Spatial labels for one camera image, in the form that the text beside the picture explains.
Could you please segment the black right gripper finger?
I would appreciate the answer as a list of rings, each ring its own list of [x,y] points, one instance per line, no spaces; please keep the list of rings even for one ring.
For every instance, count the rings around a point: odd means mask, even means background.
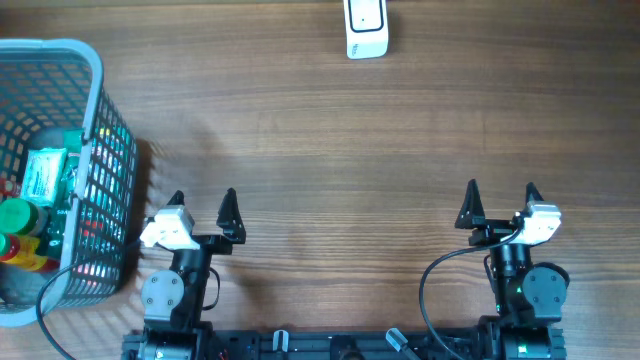
[[[543,201],[544,201],[544,198],[538,191],[535,184],[533,182],[529,182],[526,185],[525,203],[529,204],[529,203],[537,203],[537,202],[543,202]]]
[[[454,227],[457,229],[479,229],[485,225],[486,217],[477,181],[471,179],[467,184],[464,201]]]

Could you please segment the green 3M gloves packet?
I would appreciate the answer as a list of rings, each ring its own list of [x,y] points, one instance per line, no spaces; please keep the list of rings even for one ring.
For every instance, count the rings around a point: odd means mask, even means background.
[[[66,220],[72,208],[71,194],[78,176],[83,133],[83,129],[65,130],[62,133],[62,148],[55,149],[55,154],[50,157],[57,178],[44,238],[47,242],[46,255],[56,260],[61,259]]]

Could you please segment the mint wet wipes pack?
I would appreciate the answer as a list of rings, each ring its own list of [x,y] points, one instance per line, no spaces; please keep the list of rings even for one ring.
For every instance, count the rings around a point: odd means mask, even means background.
[[[20,197],[40,207],[52,207],[66,156],[64,148],[30,150]]]

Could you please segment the green lid glass jar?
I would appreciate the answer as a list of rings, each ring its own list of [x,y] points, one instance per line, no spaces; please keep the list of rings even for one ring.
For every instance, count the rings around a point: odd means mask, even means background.
[[[39,236],[46,227],[48,213],[27,200],[10,198],[1,203],[1,232]]]

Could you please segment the yellow red sauce bottle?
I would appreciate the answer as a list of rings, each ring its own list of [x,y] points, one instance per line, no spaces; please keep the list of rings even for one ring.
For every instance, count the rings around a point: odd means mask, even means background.
[[[59,268],[59,261],[36,253],[40,240],[30,236],[1,235],[1,262],[35,273],[49,273]]]

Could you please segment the red coffee stick sachet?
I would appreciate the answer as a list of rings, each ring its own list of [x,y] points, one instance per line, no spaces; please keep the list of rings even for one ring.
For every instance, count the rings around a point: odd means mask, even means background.
[[[21,185],[5,178],[0,179],[0,193],[2,196],[17,198],[21,194]]]

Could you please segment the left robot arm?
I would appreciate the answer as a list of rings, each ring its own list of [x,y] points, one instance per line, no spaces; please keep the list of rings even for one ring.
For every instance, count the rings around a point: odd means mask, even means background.
[[[211,267],[212,257],[230,255],[235,245],[246,241],[236,191],[228,189],[221,202],[216,220],[219,234],[195,235],[194,225],[184,193],[178,190],[144,228],[142,244],[168,250],[172,261],[167,270],[153,273],[144,282],[144,328],[141,334],[123,340],[123,359],[228,357],[212,324],[201,316],[215,307],[204,303],[209,277],[218,275]]]

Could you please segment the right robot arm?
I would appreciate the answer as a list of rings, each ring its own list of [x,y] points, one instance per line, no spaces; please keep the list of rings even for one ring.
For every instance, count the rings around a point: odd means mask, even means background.
[[[477,182],[468,182],[455,222],[472,232],[473,249],[489,251],[485,266],[496,302],[495,316],[483,316],[471,340],[472,359],[565,359],[562,319],[570,277],[562,267],[535,264],[531,249],[549,241],[561,225],[559,207],[543,199],[533,183],[525,206],[510,220],[486,217]]]

